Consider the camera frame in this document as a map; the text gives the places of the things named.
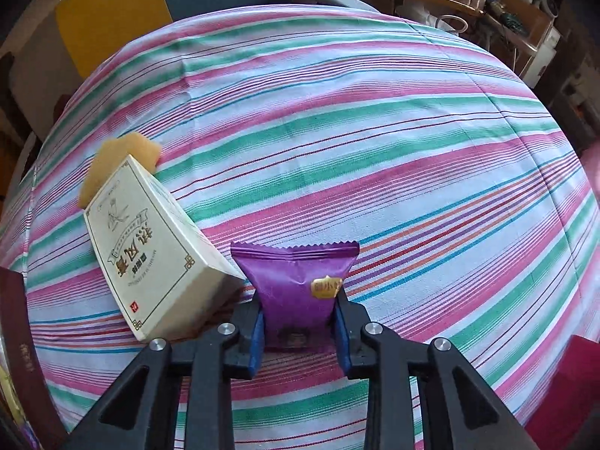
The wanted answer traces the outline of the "cream printed carton box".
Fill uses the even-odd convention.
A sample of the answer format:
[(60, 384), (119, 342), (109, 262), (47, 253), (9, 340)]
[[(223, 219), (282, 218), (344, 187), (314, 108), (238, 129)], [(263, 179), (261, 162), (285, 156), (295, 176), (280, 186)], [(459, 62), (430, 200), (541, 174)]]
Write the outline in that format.
[(244, 284), (173, 195), (126, 156), (84, 211), (100, 270), (135, 338), (195, 334)]

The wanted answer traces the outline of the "purple snack packet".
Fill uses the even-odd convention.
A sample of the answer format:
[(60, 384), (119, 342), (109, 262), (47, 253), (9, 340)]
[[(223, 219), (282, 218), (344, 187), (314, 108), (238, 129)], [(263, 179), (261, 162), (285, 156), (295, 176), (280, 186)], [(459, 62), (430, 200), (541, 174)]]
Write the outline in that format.
[(336, 298), (360, 253), (359, 243), (276, 248), (234, 242), (230, 251), (259, 298), (265, 346), (324, 350)]

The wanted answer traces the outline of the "yellow sponge piece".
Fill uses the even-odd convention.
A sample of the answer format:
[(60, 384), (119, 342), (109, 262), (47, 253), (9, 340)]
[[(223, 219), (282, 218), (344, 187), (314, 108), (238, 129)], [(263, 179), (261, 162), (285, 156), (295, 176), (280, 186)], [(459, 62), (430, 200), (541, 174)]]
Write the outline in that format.
[(104, 183), (118, 169), (127, 156), (133, 156), (153, 174), (161, 155), (161, 146), (138, 132), (106, 140), (97, 151), (85, 175), (78, 196), (78, 207), (86, 209)]

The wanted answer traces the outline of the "gold tray maroon rim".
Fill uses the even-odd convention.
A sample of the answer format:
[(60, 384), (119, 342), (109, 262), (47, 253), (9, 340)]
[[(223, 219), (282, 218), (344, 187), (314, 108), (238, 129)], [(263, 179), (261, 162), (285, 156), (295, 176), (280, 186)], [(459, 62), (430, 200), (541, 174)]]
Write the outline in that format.
[(1, 330), (9, 373), (27, 421), (44, 449), (67, 438), (33, 346), (23, 276), (1, 268)]

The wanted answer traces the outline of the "striped bed sheet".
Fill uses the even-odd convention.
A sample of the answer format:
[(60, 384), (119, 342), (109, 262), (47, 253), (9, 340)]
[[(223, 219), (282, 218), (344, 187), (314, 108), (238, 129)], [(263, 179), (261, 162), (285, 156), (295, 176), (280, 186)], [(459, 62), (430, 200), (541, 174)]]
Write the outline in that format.
[(447, 337), (521, 423), (570, 339), (599, 337), (599, 205), (566, 135), (478, 46), (326, 6), (181, 20), (76, 90), (5, 206), (33, 344), (72, 429), (140, 351), (78, 207), (102, 143), (138, 132), (222, 252), (356, 241), (349, 297), (402, 337)]

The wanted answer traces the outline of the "grey yellow blue headboard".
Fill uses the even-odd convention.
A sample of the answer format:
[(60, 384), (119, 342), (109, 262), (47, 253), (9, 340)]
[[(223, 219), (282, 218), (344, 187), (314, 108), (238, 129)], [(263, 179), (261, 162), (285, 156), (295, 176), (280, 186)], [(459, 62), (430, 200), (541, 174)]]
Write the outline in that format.
[[(55, 106), (127, 43), (175, 20), (294, 0), (61, 0), (14, 47), (1, 48), (1, 111), (21, 139), (45, 139)], [(364, 7), (360, 0), (306, 0)]]

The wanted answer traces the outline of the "wooden side shelf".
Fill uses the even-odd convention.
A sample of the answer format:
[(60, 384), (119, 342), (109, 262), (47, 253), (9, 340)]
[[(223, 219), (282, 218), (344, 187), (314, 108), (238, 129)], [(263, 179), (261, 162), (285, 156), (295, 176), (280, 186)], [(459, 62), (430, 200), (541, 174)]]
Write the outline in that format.
[(480, 44), (531, 89), (556, 54), (560, 33), (549, 0), (365, 0), (382, 13), (444, 27)]

